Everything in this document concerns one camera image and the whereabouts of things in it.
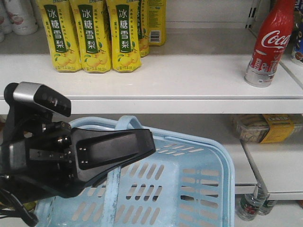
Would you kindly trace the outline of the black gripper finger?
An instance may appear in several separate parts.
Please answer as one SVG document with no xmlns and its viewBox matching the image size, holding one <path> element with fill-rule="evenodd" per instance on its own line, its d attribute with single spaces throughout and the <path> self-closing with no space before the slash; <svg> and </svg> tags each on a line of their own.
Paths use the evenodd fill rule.
<svg viewBox="0 0 303 227">
<path fill-rule="evenodd" d="M 84 187 L 104 182 L 107 174 L 155 153 L 153 136 L 148 129 L 71 131 L 75 158 L 75 182 Z"/>
</svg>

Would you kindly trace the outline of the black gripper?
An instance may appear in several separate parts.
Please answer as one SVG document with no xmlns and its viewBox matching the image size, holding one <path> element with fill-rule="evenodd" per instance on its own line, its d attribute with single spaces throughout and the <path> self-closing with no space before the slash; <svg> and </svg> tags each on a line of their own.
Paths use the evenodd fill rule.
<svg viewBox="0 0 303 227">
<path fill-rule="evenodd" d="M 29 184 L 41 197 L 76 195 L 75 155 L 71 126 L 66 122 L 17 124 L 4 127 L 0 147 L 0 174 L 5 188 Z"/>
</svg>

